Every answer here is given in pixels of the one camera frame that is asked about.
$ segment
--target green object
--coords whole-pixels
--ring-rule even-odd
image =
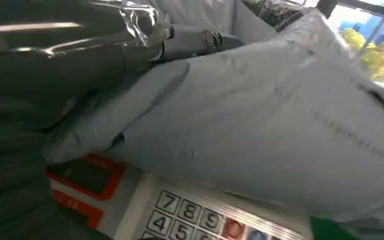
[[[310,221],[314,240],[358,240],[333,221],[315,217]]]

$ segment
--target window frame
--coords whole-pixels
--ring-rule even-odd
[[[326,16],[326,18],[329,18],[337,5],[362,9],[373,14],[384,16],[384,6],[371,4],[360,0],[320,0],[317,4],[317,8]]]

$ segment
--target window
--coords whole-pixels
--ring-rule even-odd
[[[365,0],[384,4],[384,0]],[[339,3],[329,21],[342,34],[371,77],[384,87],[384,15]]]
[[[384,92],[384,0],[320,0],[323,14],[337,28],[355,57]]]

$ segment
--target keypad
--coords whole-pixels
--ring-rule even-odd
[[[161,191],[142,238],[166,240],[281,240],[219,212]]]
[[[183,220],[196,224],[202,209],[203,208],[200,205],[184,199],[177,216]]]
[[[223,216],[208,208],[204,209],[199,226],[218,234],[223,223]]]
[[[197,230],[193,236],[193,240],[216,240],[216,237],[202,230]]]
[[[170,239],[172,240],[191,240],[194,227],[176,220],[171,228]]]
[[[171,222],[171,217],[162,214],[158,211],[153,211],[149,219],[147,228],[164,236],[167,234]]]
[[[167,192],[162,191],[159,195],[156,207],[170,214],[175,214],[176,209],[179,205],[180,197]]]

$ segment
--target number key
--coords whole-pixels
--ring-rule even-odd
[[[181,221],[176,221],[171,229],[170,238],[173,240],[190,240],[194,228]]]
[[[202,207],[188,200],[183,200],[177,214],[179,218],[196,224],[200,216]]]
[[[201,221],[199,221],[199,225],[204,229],[210,230],[213,233],[218,234],[220,231],[220,227],[223,223],[223,217],[216,213],[215,211],[211,211],[210,209],[205,208],[204,213],[202,214]]]
[[[172,218],[158,211],[153,211],[146,228],[161,235],[166,235]]]
[[[195,235],[193,236],[193,240],[215,240],[215,239],[216,238],[211,234],[208,234],[201,230],[196,231]]]
[[[180,197],[168,192],[162,191],[159,195],[158,202],[156,207],[166,211],[167,213],[175,214],[178,204],[180,202]]]

